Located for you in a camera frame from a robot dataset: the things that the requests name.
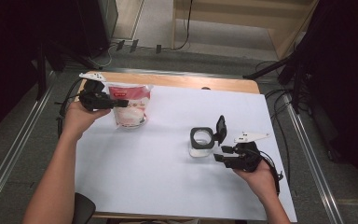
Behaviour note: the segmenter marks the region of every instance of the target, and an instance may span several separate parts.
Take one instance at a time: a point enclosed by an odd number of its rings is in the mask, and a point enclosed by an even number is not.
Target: floor
[[[157,54],[155,46],[157,44],[168,46],[168,39],[170,38],[167,38],[166,34],[171,33],[171,24],[168,20],[169,12],[160,10],[163,11],[161,17],[167,17],[166,21],[161,18],[160,20],[153,19],[153,14],[156,15],[156,13],[150,13],[156,7],[156,5],[152,4],[157,2],[157,0],[147,0],[144,3],[133,37],[133,39],[139,39],[136,51],[130,52],[129,47],[115,51],[115,46],[113,46],[101,57],[94,59],[94,62],[105,64],[104,70],[107,71],[130,68],[241,78],[242,75],[250,75],[255,70],[260,70],[276,61],[276,56],[273,55],[274,50],[271,48],[268,37],[265,31],[261,29],[232,27],[232,29],[240,28],[240,31],[235,32],[245,32],[249,35],[246,36],[248,39],[246,42],[240,41],[236,48],[222,47],[219,45],[225,43],[225,41],[222,41],[222,36],[225,36],[225,38],[230,37],[231,35],[229,34],[234,32],[231,28],[225,33],[221,28],[214,27],[216,24],[208,24],[208,29],[221,31],[219,35],[214,36],[212,33],[215,32],[208,31],[207,28],[205,28],[206,30],[193,29],[197,25],[193,22],[190,23],[191,31],[194,30],[195,32],[190,33],[187,49],[178,51],[165,50]],[[168,8],[169,2],[163,1],[163,3],[160,2],[160,5]],[[157,26],[158,22],[160,26],[156,29],[146,27],[145,24],[149,23]],[[183,26],[183,21],[177,21],[177,23],[177,27],[180,27],[179,25]],[[203,34],[211,39],[208,42],[208,46],[197,44],[197,36],[203,36]],[[181,39],[178,38],[177,40],[178,44],[180,44]],[[230,45],[235,46],[235,42],[230,41]],[[7,179],[1,181],[4,185],[0,188],[0,223],[21,223],[24,209],[46,169],[57,142],[55,119],[58,116],[59,108],[54,102],[61,101],[77,75],[80,72],[87,72],[87,70],[81,64],[68,59],[67,66],[63,72],[51,73],[49,76],[50,93],[46,96],[46,104],[35,114],[36,119],[34,123],[31,123],[31,130],[26,133],[24,139],[21,139],[21,144],[16,145],[18,142],[16,141],[17,134],[22,132],[21,127],[24,123],[30,122],[27,117],[33,111],[33,108],[40,106],[34,101],[37,91],[36,86],[22,98],[1,123],[0,165],[5,161],[6,154],[10,154],[12,148],[19,147],[21,150],[16,154],[16,162],[8,169]],[[276,79],[278,74],[279,71],[273,71],[256,80],[261,93],[267,94],[270,91],[282,89]],[[290,89],[291,84],[289,83],[285,88]],[[272,95],[268,98],[268,108],[271,115],[275,114],[275,102],[277,102],[278,106],[285,105],[284,99],[278,98],[279,95]],[[309,140],[309,145],[304,146],[299,139],[298,129],[295,128],[290,107],[284,108],[278,117],[282,125],[282,132],[276,120],[274,121],[274,130],[285,172],[290,174],[289,185],[298,223],[358,223],[358,171],[350,164],[333,163],[328,159],[325,142],[319,135],[312,117],[307,112],[301,111],[298,119],[301,120],[306,137]],[[320,167],[322,177],[332,192],[333,202],[336,203],[333,204],[333,207],[334,205],[337,206],[338,216],[336,217],[340,217],[339,219],[334,220],[329,216],[331,211],[328,211],[329,206],[324,204],[325,200],[321,197],[324,193],[319,189],[318,178],[315,177],[307,156],[308,151],[304,147],[310,148],[317,159],[317,166]],[[104,218],[93,218],[90,221],[90,223],[104,222]],[[250,221],[249,223],[266,222]]]
[[[117,0],[118,14],[114,39],[133,40],[145,0]]]

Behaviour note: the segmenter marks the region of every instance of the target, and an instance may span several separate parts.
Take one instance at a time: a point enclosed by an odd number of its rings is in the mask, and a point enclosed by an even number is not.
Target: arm
[[[234,172],[244,179],[257,195],[266,210],[268,223],[290,223],[279,201],[269,166],[264,161],[261,161],[252,173],[243,170],[234,170]]]
[[[75,207],[76,143],[94,120],[110,110],[87,111],[71,103],[48,169],[28,204],[23,223],[71,223]]]

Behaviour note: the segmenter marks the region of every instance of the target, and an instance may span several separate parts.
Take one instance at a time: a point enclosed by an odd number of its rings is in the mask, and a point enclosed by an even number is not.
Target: cable
[[[300,109],[300,110],[302,110],[302,111],[309,112],[309,109],[310,109],[310,106],[309,106],[310,95],[309,95],[309,94],[307,94],[307,95],[302,95],[302,94],[298,97],[298,105],[297,105],[297,107],[298,107],[298,109]]]
[[[77,97],[77,95],[74,95],[74,96],[69,96],[72,91],[74,90],[74,87],[75,85],[80,82],[81,80],[83,80],[83,78],[79,78],[78,80],[76,80],[74,82],[74,84],[72,84],[71,88],[69,89],[69,91],[66,93],[66,96],[65,96],[65,99],[63,100],[62,103],[57,103],[55,102],[54,104],[56,105],[61,105],[61,108],[60,108],[60,112],[59,112],[59,116],[56,118],[58,124],[57,124],[57,132],[58,132],[58,138],[60,138],[61,134],[62,134],[62,127],[63,127],[63,120],[65,119],[65,113],[66,113],[66,107],[67,107],[67,104],[68,104],[68,100],[69,99],[72,99],[74,97]]]
[[[270,162],[272,163],[272,165],[275,167],[275,162],[274,160],[269,156],[269,154],[265,153],[264,151],[260,151],[260,154],[264,154],[264,157],[267,157]]]
[[[186,28],[186,20],[185,20],[185,1],[182,1],[182,12],[183,12],[183,27],[185,28],[185,31],[186,31],[187,37],[188,37],[188,35],[189,35],[188,25],[189,25],[190,15],[188,15],[187,28]],[[186,50],[190,49],[190,47],[191,47],[191,43],[188,42],[188,48],[187,48]]]
[[[187,43],[188,37],[190,36],[190,32],[189,32],[189,28],[190,28],[190,17],[191,17],[191,8],[193,6],[193,0],[190,1],[190,9],[188,10],[188,18],[187,18],[187,29],[186,29],[186,40],[185,43],[183,43],[183,45],[179,48],[175,48],[173,50],[179,50],[182,47],[185,46],[185,44]]]
[[[94,64],[96,64],[96,65],[98,65],[98,66],[100,66],[100,67],[105,67],[105,66],[109,65],[109,64],[112,62],[112,55],[110,54],[110,51],[109,51],[109,50],[110,50],[112,47],[115,47],[115,46],[117,46],[117,44],[111,45],[111,46],[109,47],[109,49],[107,50],[107,53],[109,54],[109,63],[99,64],[99,63],[94,62],[94,61],[91,59],[91,57],[89,57],[89,60],[90,60],[92,63],[94,63]]]
[[[275,61],[264,61],[264,62],[261,62],[261,63],[258,63],[256,66],[255,66],[255,72],[258,72],[257,71],[257,67],[260,66],[261,64],[263,63],[276,63]]]
[[[280,91],[292,91],[292,90],[273,90],[273,91],[269,91],[265,94],[266,100],[273,94],[280,92]]]
[[[278,113],[277,113],[277,108],[276,108],[276,105],[277,105],[279,99],[280,99],[281,97],[283,97],[286,93],[287,93],[287,92],[282,93],[282,94],[275,100],[275,103],[274,103],[274,112],[275,112],[275,119],[277,120],[279,129],[280,129],[281,134],[282,134],[284,146],[285,146],[285,148],[286,148],[287,182],[288,182],[288,185],[289,185],[289,187],[290,187],[290,173],[291,173],[291,171],[290,171],[290,153],[289,153],[289,146],[288,146],[288,144],[287,144],[286,135],[285,135],[284,132],[283,132],[283,128],[282,128],[281,122],[280,122],[279,119],[278,119]]]
[[[284,111],[284,109],[290,105],[290,102],[289,103],[285,103],[284,105],[281,105],[281,107],[279,107],[276,111],[274,111],[274,114],[270,117],[271,119],[271,123],[272,123],[272,126],[274,125],[275,123],[275,119],[276,117],[282,113]]]

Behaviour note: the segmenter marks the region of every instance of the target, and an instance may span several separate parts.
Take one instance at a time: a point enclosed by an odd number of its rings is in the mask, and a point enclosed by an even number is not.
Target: forearm
[[[23,223],[71,223],[75,206],[76,139],[62,135]]]
[[[289,217],[286,215],[278,197],[273,196],[272,198],[260,199],[260,202],[266,210],[269,224],[290,223]]]

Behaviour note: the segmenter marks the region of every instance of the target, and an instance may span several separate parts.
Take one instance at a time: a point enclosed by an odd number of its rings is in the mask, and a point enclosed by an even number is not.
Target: red label
[[[115,92],[113,93],[113,95],[118,97],[118,96],[126,96],[127,94],[125,92]]]

